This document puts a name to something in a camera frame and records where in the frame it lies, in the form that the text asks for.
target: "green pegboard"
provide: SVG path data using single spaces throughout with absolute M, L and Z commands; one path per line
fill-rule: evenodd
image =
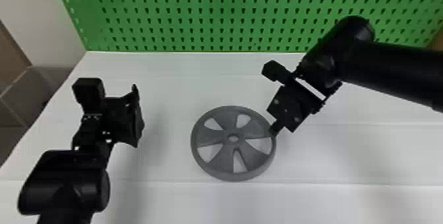
M 63 0 L 87 50 L 306 51 L 336 20 L 369 18 L 381 42 L 422 46 L 443 0 Z

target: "white table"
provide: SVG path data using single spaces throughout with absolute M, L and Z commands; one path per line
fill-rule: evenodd
M 82 115 L 71 85 L 99 77 L 109 96 L 137 84 L 146 123 L 139 148 L 115 146 L 111 201 L 93 218 L 110 223 L 443 223 L 443 116 L 345 84 L 294 133 L 278 136 L 261 176 L 222 182 L 194 161 L 191 129 L 206 111 L 241 105 L 264 115 L 279 84 L 260 75 L 297 53 L 87 52 L 0 168 L 2 223 L 35 223 L 16 210 L 41 154 L 69 149 Z

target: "gray wheel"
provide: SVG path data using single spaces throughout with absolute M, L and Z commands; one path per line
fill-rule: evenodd
M 249 117 L 239 126 L 239 117 Z M 210 128 L 207 121 L 213 120 L 220 127 Z M 276 139 L 269 133 L 269 123 L 257 112 L 239 106 L 223 106 L 205 113 L 194 125 L 191 134 L 192 154 L 197 163 L 213 177 L 225 181 L 245 181 L 263 173 L 271 164 L 276 152 Z M 261 152 L 251 146 L 250 140 L 267 138 L 269 152 Z M 199 148 L 220 144 L 220 150 L 205 161 Z M 234 155 L 238 153 L 245 171 L 234 171 Z

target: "center hole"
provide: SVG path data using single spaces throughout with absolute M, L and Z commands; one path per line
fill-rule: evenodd
M 228 136 L 227 139 L 228 139 L 230 142 L 238 142 L 238 141 L 239 141 L 239 137 L 236 136 L 235 134 L 232 134 L 232 135 Z

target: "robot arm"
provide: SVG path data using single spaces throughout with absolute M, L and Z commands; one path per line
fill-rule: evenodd
M 277 119 L 271 132 L 276 135 L 283 127 L 294 132 L 342 82 L 443 112 L 443 52 L 376 43 L 374 37 L 368 20 L 349 16 L 318 41 L 295 71 L 266 63 L 262 74 L 283 84 L 267 109 Z
M 106 172 L 117 142 L 137 147 L 144 122 L 137 87 L 121 98 L 106 98 L 99 78 L 79 78 L 74 95 L 83 108 L 71 150 L 46 151 L 24 183 L 18 210 L 40 215 L 39 224 L 88 224 L 109 202 Z

